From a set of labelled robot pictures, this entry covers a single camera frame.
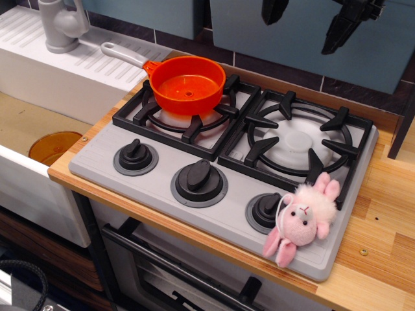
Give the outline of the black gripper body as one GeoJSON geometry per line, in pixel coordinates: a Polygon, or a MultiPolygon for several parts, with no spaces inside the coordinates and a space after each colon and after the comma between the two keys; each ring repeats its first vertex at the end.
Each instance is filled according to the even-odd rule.
{"type": "Polygon", "coordinates": [[[348,21],[377,21],[385,8],[385,0],[335,0],[342,5],[340,17],[348,21]]]}

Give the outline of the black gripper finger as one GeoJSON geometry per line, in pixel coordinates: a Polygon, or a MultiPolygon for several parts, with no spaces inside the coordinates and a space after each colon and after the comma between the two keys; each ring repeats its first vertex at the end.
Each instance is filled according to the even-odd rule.
{"type": "Polygon", "coordinates": [[[261,17],[265,25],[277,23],[288,6],[289,0],[263,0],[261,17]]]}
{"type": "Polygon", "coordinates": [[[358,26],[358,14],[339,12],[329,26],[321,53],[323,55],[333,54],[346,43],[358,26]]]}

